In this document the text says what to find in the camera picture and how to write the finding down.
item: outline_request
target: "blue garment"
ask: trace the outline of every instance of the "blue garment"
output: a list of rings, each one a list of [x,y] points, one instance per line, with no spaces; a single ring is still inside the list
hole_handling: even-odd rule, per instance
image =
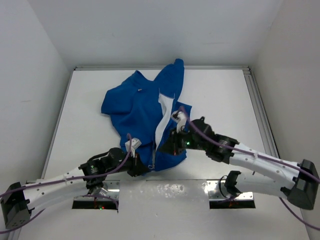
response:
[[[136,150],[144,165],[161,171],[178,165],[186,158],[186,151],[177,156],[156,151],[168,139],[177,124],[171,113],[183,105],[188,114],[191,106],[178,102],[184,83],[184,62],[176,59],[161,70],[154,81],[135,71],[121,85],[106,92],[101,106],[103,114],[110,115],[112,125],[119,133],[120,146],[125,151],[127,133],[141,141]]]

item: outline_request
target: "gray wall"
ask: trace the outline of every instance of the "gray wall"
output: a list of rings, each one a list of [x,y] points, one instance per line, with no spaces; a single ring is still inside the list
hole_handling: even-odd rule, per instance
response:
[[[41,176],[70,73],[27,0],[0,1],[0,32],[2,193]]]
[[[282,0],[29,0],[69,68],[248,65]]]
[[[280,156],[320,171],[320,1],[285,0],[254,64]],[[305,219],[320,227],[320,196]],[[320,233],[308,231],[311,239]]]

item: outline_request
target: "white table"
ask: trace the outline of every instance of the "white table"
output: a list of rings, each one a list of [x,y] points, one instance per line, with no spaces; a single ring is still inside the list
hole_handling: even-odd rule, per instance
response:
[[[261,122],[264,116],[256,118],[259,96],[247,69],[244,70],[246,75],[240,68],[187,68],[179,101],[192,105],[192,119],[205,116],[216,133],[233,137],[258,151],[266,149],[270,154],[271,138],[264,131],[268,126]],[[119,146],[120,138],[109,117],[100,113],[100,107],[106,91],[121,84],[133,71],[73,72],[44,169],[46,179]],[[152,80],[159,69],[141,72]],[[255,194],[255,209],[209,209],[204,191],[206,180],[219,179],[230,170],[247,171],[214,162],[204,152],[188,150],[187,159],[169,170],[137,178],[126,173],[113,174],[107,178],[120,180],[118,214],[115,210],[71,209],[70,199],[46,209],[22,228],[19,237],[15,234],[15,239],[309,239],[305,226],[277,197]],[[299,209],[293,209],[301,216]]]

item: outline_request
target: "white lining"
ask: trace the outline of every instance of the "white lining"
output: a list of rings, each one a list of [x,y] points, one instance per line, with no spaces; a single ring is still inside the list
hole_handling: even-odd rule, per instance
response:
[[[159,122],[155,130],[155,144],[156,144],[155,150],[158,149],[161,139],[163,137],[164,131],[166,129],[166,126],[170,121],[171,111],[174,104],[174,98],[170,98],[159,93],[158,102],[161,104],[163,118],[161,119],[161,121]]]

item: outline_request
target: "metal edge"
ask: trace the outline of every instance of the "metal edge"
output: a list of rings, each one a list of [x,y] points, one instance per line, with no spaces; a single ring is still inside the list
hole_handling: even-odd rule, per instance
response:
[[[265,153],[279,158],[277,146],[269,125],[268,117],[253,72],[249,68],[248,70],[243,71],[243,75],[251,98],[253,111],[259,127],[260,135],[262,137],[262,143]]]
[[[160,70],[163,69],[164,65],[155,66],[76,66],[75,71],[102,71],[102,70]],[[248,66],[194,66],[186,65],[184,66],[186,70],[243,70],[248,71]]]
[[[73,74],[74,74],[74,71],[72,71],[72,73],[70,75],[68,86],[66,87],[66,91],[65,91],[65,94],[64,94],[64,97],[63,97],[63,102],[62,102],[62,105],[61,105],[61,108],[60,108],[59,116],[58,116],[58,119],[56,121],[56,125],[55,125],[53,136],[52,136],[52,140],[51,140],[50,147],[49,147],[49,150],[48,150],[48,153],[47,153],[47,156],[46,156],[46,159],[45,159],[44,167],[43,167],[43,170],[42,170],[42,174],[41,174],[41,178],[42,179],[45,177],[45,174],[46,174],[46,170],[47,170],[48,163],[49,163],[49,158],[50,158],[50,155],[51,155],[52,147],[53,147],[54,142],[55,142],[55,138],[56,138],[56,134],[57,134],[57,130],[58,130],[58,125],[59,125],[60,118],[61,118],[61,115],[62,115],[62,112],[63,112],[63,109],[64,109],[64,105],[65,105],[66,98],[67,98],[67,93],[68,93],[68,90],[69,90],[69,86],[70,86],[70,82],[71,82],[71,78],[72,78]],[[19,240],[20,232],[21,232],[21,228],[10,232],[7,240]]]

